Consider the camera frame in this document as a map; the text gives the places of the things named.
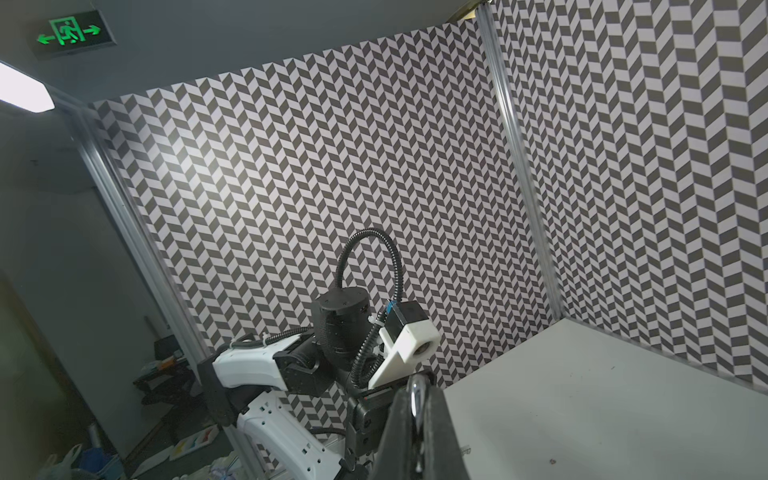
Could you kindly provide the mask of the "black padlock with keys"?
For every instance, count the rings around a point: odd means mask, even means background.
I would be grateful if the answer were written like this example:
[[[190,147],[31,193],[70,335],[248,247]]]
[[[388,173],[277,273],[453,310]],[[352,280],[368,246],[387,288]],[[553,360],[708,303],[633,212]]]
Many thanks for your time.
[[[424,422],[429,386],[429,378],[425,374],[418,373],[410,377],[407,387],[411,414],[411,464],[414,479],[421,479],[424,473]]]

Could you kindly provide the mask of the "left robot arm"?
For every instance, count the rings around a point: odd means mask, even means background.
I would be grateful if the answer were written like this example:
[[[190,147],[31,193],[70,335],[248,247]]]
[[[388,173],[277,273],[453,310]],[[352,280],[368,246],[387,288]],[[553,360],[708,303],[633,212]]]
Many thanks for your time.
[[[379,311],[366,289],[343,284],[348,260],[366,238],[382,242],[393,267],[393,293]],[[198,363],[215,422],[265,447],[296,479],[367,478],[369,469],[359,460],[377,446],[395,384],[373,387],[386,358],[377,349],[403,291],[402,260],[391,236],[376,227],[354,233],[341,251],[332,287],[311,304],[310,326],[266,337],[247,334]],[[279,399],[282,393],[320,397],[333,386],[348,398],[340,453],[319,439],[334,429],[311,431]]]

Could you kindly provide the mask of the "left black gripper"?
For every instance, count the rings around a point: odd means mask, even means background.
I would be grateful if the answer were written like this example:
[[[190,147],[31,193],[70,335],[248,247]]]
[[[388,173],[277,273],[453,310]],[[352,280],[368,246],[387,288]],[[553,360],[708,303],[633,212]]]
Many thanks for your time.
[[[344,447],[344,467],[349,472],[361,467],[360,457],[372,453],[376,457],[391,405],[400,389],[406,389],[404,383],[349,399]]]

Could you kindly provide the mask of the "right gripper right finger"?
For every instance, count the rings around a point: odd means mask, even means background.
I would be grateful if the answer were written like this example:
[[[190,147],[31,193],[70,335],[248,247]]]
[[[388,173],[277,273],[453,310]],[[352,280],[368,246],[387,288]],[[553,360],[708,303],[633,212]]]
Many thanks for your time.
[[[443,391],[426,379],[423,420],[424,479],[469,480]]]

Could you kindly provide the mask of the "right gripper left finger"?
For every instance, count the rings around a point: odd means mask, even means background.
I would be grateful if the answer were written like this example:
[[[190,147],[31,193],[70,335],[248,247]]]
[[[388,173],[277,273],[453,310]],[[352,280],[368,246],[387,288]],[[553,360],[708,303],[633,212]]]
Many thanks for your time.
[[[372,480],[406,480],[415,475],[414,419],[406,389],[397,391],[370,474]]]

